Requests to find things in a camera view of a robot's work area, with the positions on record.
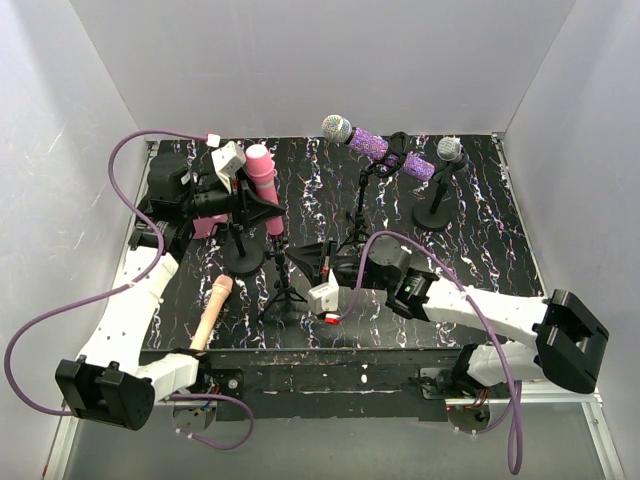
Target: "black marble table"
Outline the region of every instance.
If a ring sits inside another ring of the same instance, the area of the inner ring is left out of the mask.
[[[412,137],[413,150],[438,163],[440,136]],[[260,142],[273,154],[281,203],[286,205],[285,229],[291,245],[304,245],[346,236],[345,211],[353,210],[359,169],[367,165],[345,146],[321,138],[237,140],[245,148]],[[453,269],[466,284],[514,295],[542,295],[535,266],[507,180],[491,137],[463,136],[472,165],[454,180],[451,195],[459,213],[449,228],[436,234],[419,231],[411,223],[411,208],[425,185],[405,174],[386,180],[373,178],[366,198],[372,230],[391,229],[419,240]],[[188,141],[162,141],[158,153],[179,151],[197,165],[210,150]],[[249,234],[264,239],[264,225]],[[220,239],[194,240],[169,283],[164,303],[151,322],[144,349],[187,347],[211,291],[223,272]],[[290,268],[291,281],[305,294],[306,278]],[[340,348],[340,347],[454,347],[485,342],[483,332],[454,324],[405,320],[384,307],[386,293],[365,291],[354,313],[341,325],[326,324],[305,304],[279,303],[264,319],[259,312],[275,293],[273,262],[253,277],[236,279],[234,291],[220,314],[209,348]],[[349,301],[342,289],[340,308]]]

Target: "gray wall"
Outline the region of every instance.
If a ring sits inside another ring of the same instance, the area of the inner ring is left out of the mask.
[[[129,218],[107,185],[112,145],[135,129],[67,1],[0,2],[0,349],[36,315],[111,285]],[[119,169],[132,194],[144,144]],[[56,408],[61,358],[74,358],[104,304],[49,320],[18,343],[14,371]],[[39,478],[58,419],[36,413],[0,378],[0,477]]]
[[[504,131],[575,0],[72,0],[140,127]]]
[[[611,332],[600,375],[623,467],[640,478],[640,5],[578,0],[506,136],[516,196],[550,288]]]

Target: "white plastic part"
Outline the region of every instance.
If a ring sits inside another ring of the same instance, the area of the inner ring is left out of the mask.
[[[429,301],[422,308],[431,322],[457,323],[484,330],[478,315],[466,300],[468,295],[478,304],[498,335],[537,351],[537,334],[532,327],[535,323],[542,323],[547,312],[542,297],[514,297],[472,287],[467,287],[466,294],[463,294],[452,282],[442,278],[431,284],[428,295]]]
[[[319,315],[324,312],[334,312],[338,309],[340,287],[333,275],[333,270],[329,271],[329,281],[316,285],[307,292],[307,303],[311,312]]]
[[[232,140],[227,142],[224,147],[211,152],[211,160],[218,178],[231,193],[231,177],[247,163],[242,148]]]
[[[533,362],[537,355],[536,350],[531,350],[517,342],[505,343],[502,345],[502,350],[507,357],[514,380],[526,381],[545,378],[542,368]],[[485,387],[507,381],[498,352],[493,345],[479,345],[473,351],[469,359],[467,374]]]
[[[116,275],[115,284],[130,283],[149,266],[156,251],[147,247],[129,250],[123,268]],[[85,355],[87,363],[101,367],[107,367],[112,361],[118,362],[120,371],[135,375],[149,323],[162,292],[177,270],[178,262],[166,253],[147,278],[111,297],[100,323],[79,355]]]
[[[207,133],[207,147],[218,148],[220,146],[220,135]]]
[[[179,353],[168,353],[164,358],[138,368],[135,374],[138,378],[151,379],[156,402],[181,388],[190,387],[196,382],[197,375],[198,360]]]

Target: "microphone head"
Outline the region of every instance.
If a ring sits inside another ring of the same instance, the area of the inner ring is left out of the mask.
[[[322,136],[333,143],[345,143],[351,135],[349,120],[340,115],[329,115],[322,122]]]
[[[460,159],[461,153],[462,145],[457,137],[444,137],[438,142],[438,156],[445,162]]]

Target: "pink object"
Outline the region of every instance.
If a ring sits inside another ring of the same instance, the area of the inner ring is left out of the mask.
[[[201,238],[207,238],[209,235],[216,233],[218,223],[227,223],[226,215],[216,215],[215,217],[196,218],[193,221],[193,226],[196,228],[196,233],[193,236],[194,240]]]
[[[278,193],[274,178],[274,162],[267,147],[257,143],[247,148],[245,152],[247,157],[247,174],[249,178],[256,184],[258,196],[263,200],[278,204]],[[269,235],[282,235],[284,232],[284,224],[282,217],[267,220],[267,231]]]

